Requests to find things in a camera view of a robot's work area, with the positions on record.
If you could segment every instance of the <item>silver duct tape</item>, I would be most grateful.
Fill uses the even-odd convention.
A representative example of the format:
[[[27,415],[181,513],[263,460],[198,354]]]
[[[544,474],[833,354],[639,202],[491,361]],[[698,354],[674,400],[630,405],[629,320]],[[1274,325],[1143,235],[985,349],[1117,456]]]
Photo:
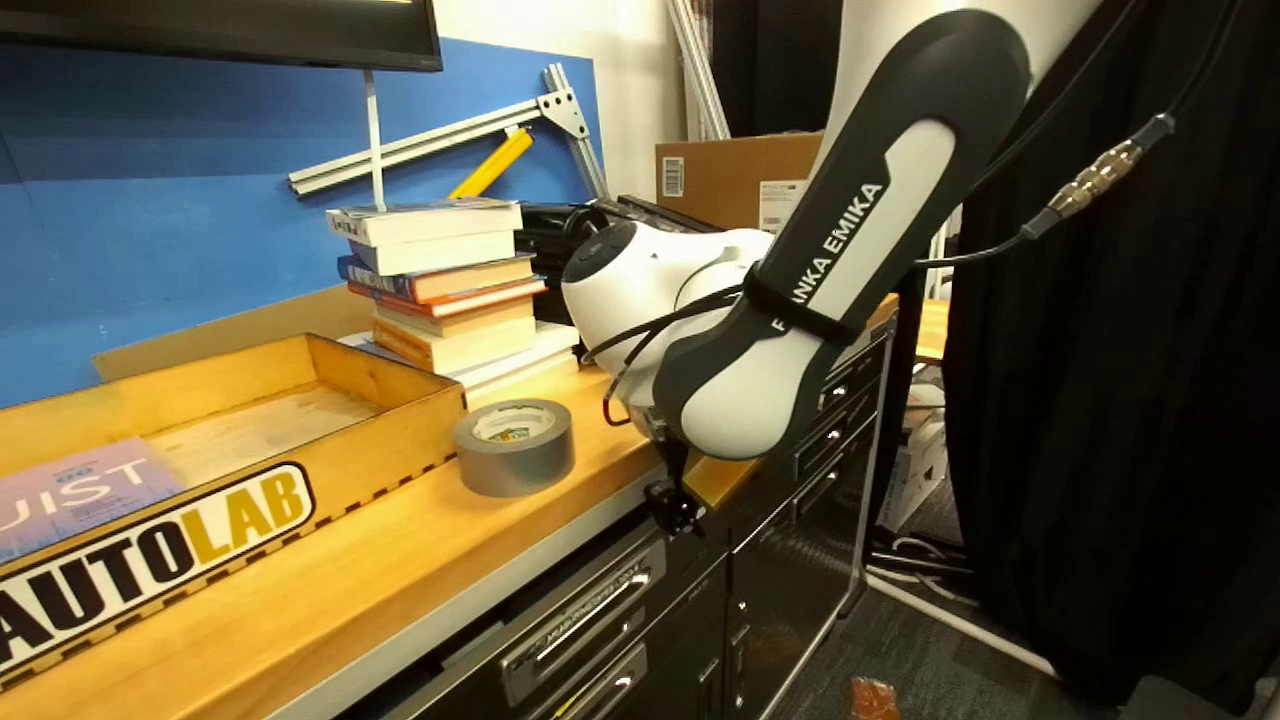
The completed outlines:
[[[572,469],[572,415],[550,400],[509,400],[467,413],[457,433],[463,483],[480,495],[525,495]]]

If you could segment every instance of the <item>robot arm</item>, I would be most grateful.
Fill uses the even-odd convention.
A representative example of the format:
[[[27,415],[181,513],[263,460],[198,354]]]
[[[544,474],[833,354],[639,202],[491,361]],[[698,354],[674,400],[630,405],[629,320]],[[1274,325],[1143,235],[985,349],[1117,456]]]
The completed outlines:
[[[805,427],[833,361],[922,257],[1091,11],[1095,0],[848,0],[821,165],[770,246],[620,226],[562,271],[588,349],[745,280],[731,310],[602,354],[639,427],[726,460]]]

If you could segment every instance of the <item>stack of books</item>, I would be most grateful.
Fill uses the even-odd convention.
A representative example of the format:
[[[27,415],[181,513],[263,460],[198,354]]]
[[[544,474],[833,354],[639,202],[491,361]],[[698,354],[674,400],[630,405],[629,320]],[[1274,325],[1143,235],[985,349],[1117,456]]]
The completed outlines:
[[[328,212],[328,227],[350,248],[341,280],[377,303],[371,343],[457,382],[467,405],[577,371],[580,332],[535,320],[544,280],[514,251],[520,206]]]

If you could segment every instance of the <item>wooden table surface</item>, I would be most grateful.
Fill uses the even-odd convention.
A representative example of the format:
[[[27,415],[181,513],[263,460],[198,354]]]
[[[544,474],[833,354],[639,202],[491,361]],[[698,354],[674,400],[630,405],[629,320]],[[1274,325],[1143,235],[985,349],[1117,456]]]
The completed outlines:
[[[476,495],[457,460],[440,463],[19,682],[0,715],[266,715],[650,469],[635,427],[598,420],[598,391],[596,371],[547,391],[572,410],[572,476],[503,499]]]

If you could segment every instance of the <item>black cloth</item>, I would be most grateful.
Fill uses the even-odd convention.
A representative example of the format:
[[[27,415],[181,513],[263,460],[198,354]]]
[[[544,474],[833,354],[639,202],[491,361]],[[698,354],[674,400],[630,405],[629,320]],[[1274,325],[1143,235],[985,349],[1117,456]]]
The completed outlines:
[[[1240,711],[1280,652],[1280,3],[1240,3],[1127,183],[956,271],[946,447],[979,598],[1091,699],[1166,676]],[[1004,239],[1164,110],[1221,8],[1153,0],[964,206],[961,248]]]

